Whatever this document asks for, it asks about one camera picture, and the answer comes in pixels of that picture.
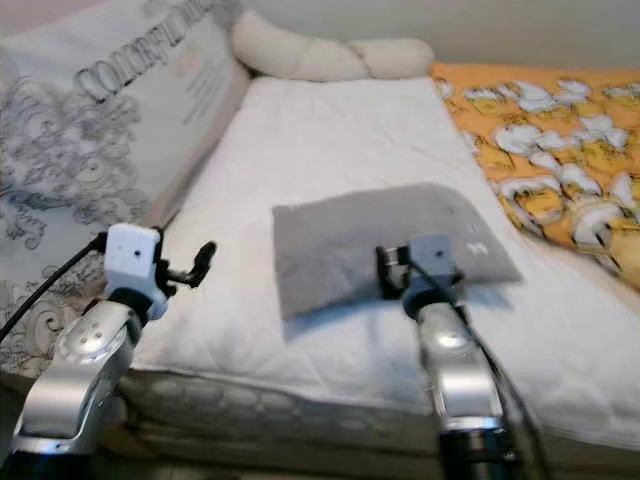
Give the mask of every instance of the orange blanket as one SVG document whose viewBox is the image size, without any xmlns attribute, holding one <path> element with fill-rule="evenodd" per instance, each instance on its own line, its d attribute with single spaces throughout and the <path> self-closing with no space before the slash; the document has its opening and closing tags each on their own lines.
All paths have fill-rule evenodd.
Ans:
<svg viewBox="0 0 640 480">
<path fill-rule="evenodd" d="M 640 288 L 640 71 L 436 64 L 513 223 Z"/>
</svg>

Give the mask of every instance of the gray towel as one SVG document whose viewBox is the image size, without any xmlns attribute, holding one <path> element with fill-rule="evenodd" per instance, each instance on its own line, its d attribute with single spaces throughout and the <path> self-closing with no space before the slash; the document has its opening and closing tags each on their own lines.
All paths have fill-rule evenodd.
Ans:
<svg viewBox="0 0 640 480">
<path fill-rule="evenodd" d="M 358 192 L 273 208 L 275 268 L 284 319 L 379 298 L 374 249 L 446 233 L 468 282 L 520 274 L 471 203 L 435 184 Z"/>
</svg>

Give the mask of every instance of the pillow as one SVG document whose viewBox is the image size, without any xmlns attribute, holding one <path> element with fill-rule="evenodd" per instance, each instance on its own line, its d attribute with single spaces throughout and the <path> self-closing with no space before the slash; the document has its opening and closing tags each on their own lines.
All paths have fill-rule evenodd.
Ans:
<svg viewBox="0 0 640 480">
<path fill-rule="evenodd" d="M 450 236 L 468 282 L 520 280 L 504 247 L 457 192 L 436 184 L 357 192 L 273 208 L 283 318 L 380 298 L 374 249 L 407 245 L 426 233 Z"/>
<path fill-rule="evenodd" d="M 433 61 L 431 48 L 422 40 L 338 42 L 306 37 L 278 28 L 252 10 L 234 25 L 232 42 L 235 54 L 248 66 L 296 80 L 420 77 Z"/>
<path fill-rule="evenodd" d="M 640 289 L 640 71 L 434 66 L 513 223 Z"/>
<path fill-rule="evenodd" d="M 0 325 L 97 232 L 166 225 L 248 83 L 220 2 L 53 3 L 0 0 Z M 0 345 L 3 370 L 41 371 L 100 267 L 90 257 L 36 304 Z"/>
</svg>

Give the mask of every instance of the white wall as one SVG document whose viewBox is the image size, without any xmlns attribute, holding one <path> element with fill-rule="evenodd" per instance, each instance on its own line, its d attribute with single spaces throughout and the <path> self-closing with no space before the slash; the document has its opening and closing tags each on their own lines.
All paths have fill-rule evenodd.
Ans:
<svg viewBox="0 0 640 480">
<path fill-rule="evenodd" d="M 640 68 L 640 0 L 243 0 L 333 38 L 418 36 L 440 60 Z"/>
<path fill-rule="evenodd" d="M 35 28 L 105 0 L 0 0 L 2 35 Z"/>
</svg>

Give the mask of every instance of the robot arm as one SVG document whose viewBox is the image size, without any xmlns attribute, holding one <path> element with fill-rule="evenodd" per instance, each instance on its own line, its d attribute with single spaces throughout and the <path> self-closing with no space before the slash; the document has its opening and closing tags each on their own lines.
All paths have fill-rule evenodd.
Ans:
<svg viewBox="0 0 640 480">
<path fill-rule="evenodd" d="M 166 312 L 167 298 L 176 291 L 168 282 L 198 286 L 215 253 L 215 244 L 205 245 L 194 270 L 176 273 L 161 260 L 161 248 L 156 230 L 126 224 L 109 229 L 107 300 L 95 303 L 58 338 L 51 365 L 27 396 L 0 479 L 83 477 L 142 329 Z"/>
<path fill-rule="evenodd" d="M 445 478 L 523 478 L 492 368 L 452 298 L 459 273 L 448 237 L 424 235 L 408 246 L 379 248 L 377 254 L 383 296 L 401 297 L 417 324 L 420 361 L 439 420 Z M 390 281 L 396 265 L 409 267 L 401 287 Z"/>
</svg>

